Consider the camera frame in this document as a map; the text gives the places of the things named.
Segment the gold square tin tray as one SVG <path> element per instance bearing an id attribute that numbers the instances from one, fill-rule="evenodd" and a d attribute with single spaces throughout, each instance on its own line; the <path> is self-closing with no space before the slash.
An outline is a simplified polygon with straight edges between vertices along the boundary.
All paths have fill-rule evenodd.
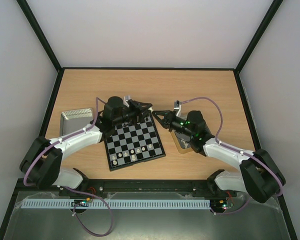
<path id="1" fill-rule="evenodd" d="M 190 129 L 185 125 L 173 127 L 171 135 L 181 154 L 193 151 L 205 157 L 207 154 L 205 153 L 204 145 L 208 140 L 215 137 L 207 127 L 198 131 L 197 129 Z"/>

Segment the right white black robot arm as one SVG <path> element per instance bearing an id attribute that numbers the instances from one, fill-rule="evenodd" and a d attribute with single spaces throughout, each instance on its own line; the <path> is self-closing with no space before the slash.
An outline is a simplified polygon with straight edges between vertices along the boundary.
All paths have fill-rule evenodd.
<path id="1" fill-rule="evenodd" d="M 237 172 L 218 170 L 211 176 L 208 191 L 212 195 L 233 190 L 246 192 L 255 201 L 265 203 L 282 193 L 286 180 L 266 150 L 244 150 L 216 140 L 199 110 L 190 111 L 186 119 L 171 110 L 154 110 L 152 115 L 163 128 L 187 136 L 194 152 L 237 169 Z"/>

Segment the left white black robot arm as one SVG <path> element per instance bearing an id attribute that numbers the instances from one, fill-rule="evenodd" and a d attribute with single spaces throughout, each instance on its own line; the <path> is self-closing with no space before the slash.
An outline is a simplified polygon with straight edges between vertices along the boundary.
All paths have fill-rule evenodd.
<path id="1" fill-rule="evenodd" d="M 104 103 L 103 110 L 97 110 L 94 119 L 79 130 L 51 139 L 37 137 L 19 166 L 24 173 L 23 184 L 40 190 L 51 186 L 78 188 L 84 180 L 83 173 L 62 168 L 62 162 L 81 149 L 103 142 L 114 133 L 116 126 L 143 123 L 152 106 L 128 96 L 112 96 Z"/>

